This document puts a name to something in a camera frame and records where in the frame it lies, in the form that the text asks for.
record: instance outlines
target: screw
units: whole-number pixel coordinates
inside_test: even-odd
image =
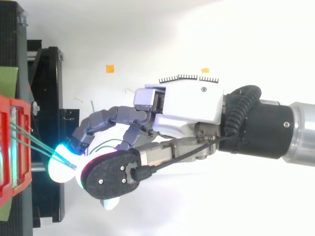
[[[38,106],[37,102],[33,102],[31,104],[31,112],[34,116],[37,116],[37,113],[40,111],[40,107]]]
[[[290,127],[290,123],[286,121],[285,123],[283,123],[283,126],[284,126],[284,128],[289,128]]]
[[[58,53],[58,59],[59,61],[64,61],[64,55],[62,52]]]

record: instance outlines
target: black cable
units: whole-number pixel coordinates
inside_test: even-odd
[[[186,159],[192,155],[195,155],[196,153],[210,147],[213,144],[219,143],[219,142],[226,140],[226,139],[229,139],[229,138],[230,137],[222,136],[222,137],[217,138],[215,140],[212,140],[212,141],[210,141],[210,142],[208,142],[208,143],[206,143],[206,144],[204,144],[204,145],[202,145],[202,146],[200,146],[200,147],[198,147],[198,148],[196,148],[190,152],[187,152],[187,153],[185,153],[179,157],[173,158],[169,161],[165,161],[165,162],[163,162],[157,166],[140,166],[140,167],[137,167],[135,169],[131,169],[132,170],[131,176],[135,181],[140,182],[144,179],[149,178],[153,173],[155,173],[156,171],[158,171],[164,167],[167,167],[169,165],[172,165],[174,163],[182,161],[182,160],[184,160],[184,159]]]
[[[156,171],[158,171],[158,170],[160,170],[160,169],[162,169],[164,167],[167,167],[169,165],[172,165],[172,164],[174,164],[176,162],[182,161],[182,160],[184,160],[184,159],[186,159],[186,158],[188,158],[188,157],[190,157],[192,155],[195,155],[196,153],[202,151],[203,149],[206,149],[206,148],[210,147],[211,145],[217,144],[217,143],[219,143],[219,142],[221,142],[223,140],[226,140],[226,139],[228,139],[228,137],[226,137],[226,136],[214,139],[214,140],[212,140],[212,141],[210,141],[210,142],[208,142],[208,143],[206,143],[206,144],[204,144],[204,145],[202,145],[202,146],[200,146],[200,147],[198,147],[198,148],[196,148],[196,149],[194,149],[194,150],[192,150],[190,152],[187,152],[187,153],[181,155],[181,156],[173,158],[173,159],[171,159],[169,161],[165,161],[165,162],[163,162],[163,163],[161,163],[161,164],[159,164],[157,166],[152,166],[152,168],[151,168],[152,173],[155,173]]]
[[[232,94],[239,94],[241,98],[231,109],[231,112],[225,119],[224,132],[230,137],[239,132],[248,112],[259,101],[261,90],[254,85],[248,85],[235,90]]]

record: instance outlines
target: red plastic frame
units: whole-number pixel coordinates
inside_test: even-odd
[[[3,157],[3,184],[0,185],[0,206],[8,199],[23,191],[32,181],[31,174],[31,149],[22,144],[18,144],[18,183],[12,188],[12,174],[9,159],[10,138],[10,107],[17,110],[18,125],[28,132],[31,124],[31,105],[25,101],[13,98],[6,98],[0,95],[0,148]],[[27,144],[31,141],[18,134],[18,139]]]

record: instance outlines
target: green cable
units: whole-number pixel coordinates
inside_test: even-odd
[[[93,101],[91,100],[91,105],[92,105],[92,109],[93,109],[93,113],[95,112],[94,110],[94,105],[93,105]]]
[[[33,147],[33,146],[31,146],[31,145],[29,145],[29,144],[27,144],[27,143],[24,143],[24,142],[22,142],[21,140],[16,139],[16,138],[15,138],[14,136],[12,136],[12,135],[11,135],[11,138],[12,138],[12,139],[15,139],[15,141],[17,141],[18,143],[21,143],[21,144],[23,144],[23,145],[26,146],[26,147],[32,148],[32,149],[34,149],[34,150],[36,150],[36,151],[39,151],[39,152],[41,152],[42,154],[48,156],[49,158],[53,158],[53,159],[55,159],[55,160],[57,160],[57,161],[59,161],[60,163],[62,163],[62,164],[65,165],[65,163],[63,163],[61,160],[54,158],[53,156],[49,155],[48,153],[44,152],[43,150],[41,150],[41,149],[39,149],[39,148],[36,148],[36,147]],[[71,169],[74,169],[74,170],[76,169],[76,166],[73,165],[73,164],[71,164],[71,165],[68,166],[68,167],[71,168]]]
[[[102,149],[102,148],[114,148],[113,146],[102,146],[102,147],[100,147],[98,150],[96,150],[95,152],[98,152],[100,149]]]
[[[46,146],[44,143],[42,143],[41,141],[37,140],[37,139],[34,138],[33,136],[26,135],[25,132],[22,133],[22,132],[20,132],[19,130],[15,129],[15,128],[12,128],[12,127],[11,127],[11,130],[17,132],[18,134],[23,135],[23,136],[26,137],[26,138],[30,138],[34,143],[36,143],[37,145],[39,145],[41,148],[43,148],[43,149],[45,149],[45,150],[47,150],[47,151],[49,151],[49,152],[51,152],[51,153],[54,153],[54,150],[53,150],[51,147]]]
[[[11,128],[11,130],[23,135],[24,137],[30,139],[32,142],[34,142],[35,144],[37,144],[38,146],[40,146],[42,149],[44,149],[45,151],[56,155],[57,157],[59,157],[64,164],[69,165],[71,164],[68,160],[66,160],[63,156],[61,156],[59,153],[57,153],[56,151],[54,151],[51,147],[45,145],[44,143],[42,143],[40,140],[36,139],[34,136],[32,136],[31,134],[27,133],[29,136],[26,136],[25,134],[23,134],[22,132],[18,131],[17,129]]]
[[[69,162],[68,160],[66,160],[63,156],[61,156],[59,153],[57,153],[55,150],[53,150],[51,147],[49,147],[48,145],[44,144],[43,142],[41,142],[40,140],[38,140],[37,138],[35,138],[32,134],[30,134],[28,131],[26,131],[25,129],[23,129],[22,127],[18,126],[17,124],[14,124],[11,122],[11,125],[16,126],[17,128],[21,129],[24,134],[20,131],[18,131],[15,128],[11,128],[12,130],[14,130],[15,132],[23,135],[26,138],[29,138],[31,141],[33,141],[35,144],[39,145],[41,148],[45,149],[48,152],[51,152],[51,154],[56,155],[57,157],[59,157],[65,165],[71,165],[71,162]]]
[[[54,150],[53,150],[51,147],[45,145],[43,142],[41,142],[40,140],[38,140],[37,138],[35,138],[32,134],[30,134],[28,131],[26,131],[26,130],[23,129],[22,127],[18,126],[18,125],[15,124],[15,123],[12,123],[12,122],[10,122],[10,124],[16,126],[16,127],[19,128],[20,130],[22,130],[26,135],[32,137],[34,140],[38,141],[38,142],[41,143],[43,146],[47,147],[47,149],[50,149],[50,150],[52,150],[52,152],[54,152]]]
[[[96,147],[94,147],[94,148],[92,149],[92,151],[90,151],[90,154],[91,154],[95,149],[99,148],[99,147],[102,146],[103,144],[108,143],[108,142],[110,142],[110,141],[120,141],[120,142],[122,142],[121,139],[110,139],[110,140],[107,140],[107,141],[105,141],[105,142],[103,142],[103,143],[97,145]]]

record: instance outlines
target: silver metal cylinder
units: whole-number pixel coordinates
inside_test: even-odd
[[[31,171],[32,172],[44,172],[44,171],[46,171],[46,169],[44,167],[44,163],[42,163],[42,162],[33,162],[31,164]]]
[[[315,105],[295,102],[290,107],[294,115],[294,129],[283,159],[288,163],[315,166]]]

